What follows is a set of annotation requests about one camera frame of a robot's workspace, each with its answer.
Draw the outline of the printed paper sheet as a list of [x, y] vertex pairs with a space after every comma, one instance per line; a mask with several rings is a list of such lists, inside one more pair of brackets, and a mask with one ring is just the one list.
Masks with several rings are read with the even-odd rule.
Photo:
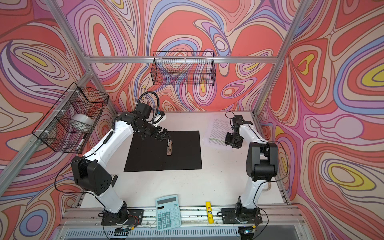
[[225, 138], [227, 133], [232, 131], [228, 118], [212, 117], [203, 137], [204, 145], [214, 149], [229, 150], [231, 146], [226, 146]]

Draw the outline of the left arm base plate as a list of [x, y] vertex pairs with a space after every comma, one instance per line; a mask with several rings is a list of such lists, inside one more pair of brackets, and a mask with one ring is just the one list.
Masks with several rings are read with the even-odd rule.
[[102, 226], [123, 226], [128, 225], [136, 227], [141, 225], [143, 220], [143, 209], [128, 209], [123, 210], [121, 213], [112, 214], [106, 210], [98, 214], [102, 218]]

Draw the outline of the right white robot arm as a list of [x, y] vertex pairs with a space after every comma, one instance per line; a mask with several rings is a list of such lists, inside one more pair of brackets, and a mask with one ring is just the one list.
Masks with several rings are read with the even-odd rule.
[[253, 123], [244, 120], [242, 115], [231, 117], [230, 124], [233, 131], [226, 134], [225, 145], [239, 149], [244, 141], [249, 143], [246, 159], [246, 173], [249, 179], [236, 203], [236, 212], [240, 215], [258, 207], [264, 186], [277, 176], [278, 147], [274, 142], [264, 139]]

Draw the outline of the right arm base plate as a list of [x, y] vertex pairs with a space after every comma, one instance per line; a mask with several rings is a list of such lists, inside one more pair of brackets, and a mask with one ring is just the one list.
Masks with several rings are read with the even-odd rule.
[[255, 224], [258, 226], [263, 223], [259, 208], [241, 208], [239, 210], [235, 208], [222, 208], [221, 217], [224, 224]]

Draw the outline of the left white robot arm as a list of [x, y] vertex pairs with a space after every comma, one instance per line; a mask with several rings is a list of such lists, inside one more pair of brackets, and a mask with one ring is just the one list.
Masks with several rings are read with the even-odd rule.
[[112, 186], [112, 175], [106, 167], [114, 152], [131, 135], [138, 134], [164, 141], [170, 139], [167, 129], [159, 126], [166, 118], [163, 111], [155, 110], [154, 119], [149, 120], [153, 108], [138, 103], [132, 112], [123, 112], [116, 117], [109, 132], [83, 157], [74, 157], [71, 168], [75, 183], [104, 206], [104, 211], [119, 221], [128, 218], [127, 204], [117, 195]]

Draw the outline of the black file folder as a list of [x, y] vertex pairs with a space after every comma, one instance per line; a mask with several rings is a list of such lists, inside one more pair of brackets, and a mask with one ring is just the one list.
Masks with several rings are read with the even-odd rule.
[[151, 137], [144, 140], [133, 134], [124, 172], [152, 172], [175, 170], [201, 170], [202, 152], [199, 131], [170, 131], [171, 154], [167, 154], [168, 141]]

